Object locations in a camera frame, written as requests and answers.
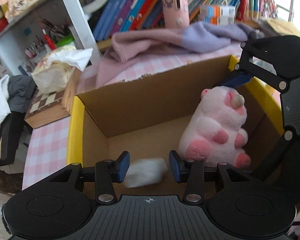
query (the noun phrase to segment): plush toy ear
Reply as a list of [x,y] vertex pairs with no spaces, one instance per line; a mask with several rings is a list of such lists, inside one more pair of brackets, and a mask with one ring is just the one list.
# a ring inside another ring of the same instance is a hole
[[202,91],[202,93],[201,93],[201,98],[203,98],[204,95],[205,95],[206,93],[208,93],[209,90],[210,90],[209,88],[204,89],[204,90]]

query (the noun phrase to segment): crosshair marking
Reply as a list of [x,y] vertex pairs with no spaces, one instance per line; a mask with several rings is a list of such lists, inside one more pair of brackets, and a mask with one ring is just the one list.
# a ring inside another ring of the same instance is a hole
[[153,198],[147,198],[147,199],[145,199],[145,201],[150,204],[150,203],[152,203],[155,200]]

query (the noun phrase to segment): pink blanket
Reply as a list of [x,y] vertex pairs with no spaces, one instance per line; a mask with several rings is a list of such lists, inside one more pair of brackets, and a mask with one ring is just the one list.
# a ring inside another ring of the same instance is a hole
[[254,29],[244,24],[217,26],[197,22],[182,29],[152,29],[115,33],[112,47],[98,63],[96,88],[103,86],[121,71],[134,65],[145,55],[171,55],[189,52],[208,53],[246,41]]

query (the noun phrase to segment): red marker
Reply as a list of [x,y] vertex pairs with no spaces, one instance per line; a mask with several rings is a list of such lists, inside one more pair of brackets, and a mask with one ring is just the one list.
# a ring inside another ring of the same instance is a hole
[[46,34],[46,31],[42,29],[42,32],[44,34],[44,39],[46,40],[48,46],[50,47],[51,50],[55,50],[57,47],[54,45],[52,39],[49,37],[49,35]]

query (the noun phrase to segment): plush pig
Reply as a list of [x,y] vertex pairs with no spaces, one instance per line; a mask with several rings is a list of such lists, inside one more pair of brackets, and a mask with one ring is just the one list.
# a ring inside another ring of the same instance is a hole
[[248,167],[251,159],[242,149],[248,135],[241,128],[246,119],[244,98],[235,89],[203,90],[201,102],[180,139],[179,155],[188,161],[204,161],[205,166],[227,162],[241,169]]

